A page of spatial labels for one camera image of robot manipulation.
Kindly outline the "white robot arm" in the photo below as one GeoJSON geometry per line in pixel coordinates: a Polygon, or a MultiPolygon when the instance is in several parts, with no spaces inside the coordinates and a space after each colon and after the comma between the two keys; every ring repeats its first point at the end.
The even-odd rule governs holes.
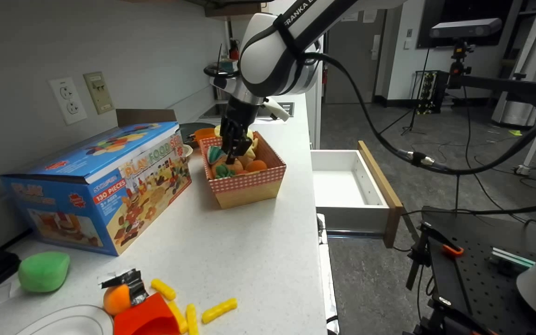
{"type": "Polygon", "coordinates": [[[322,55],[314,44],[355,10],[392,10],[405,0],[294,0],[283,14],[255,14],[245,27],[234,71],[206,68],[212,86],[229,94],[219,124],[229,161],[249,148],[247,129],[268,98],[303,94],[322,55]]]}

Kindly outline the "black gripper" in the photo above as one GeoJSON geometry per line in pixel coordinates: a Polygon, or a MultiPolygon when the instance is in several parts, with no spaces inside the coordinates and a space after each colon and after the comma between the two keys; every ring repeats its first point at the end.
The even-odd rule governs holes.
{"type": "Polygon", "coordinates": [[[223,148],[227,150],[227,165],[232,165],[242,157],[251,140],[247,138],[247,129],[255,122],[257,107],[240,103],[230,98],[225,114],[221,116],[219,137],[223,138],[223,148]]]}

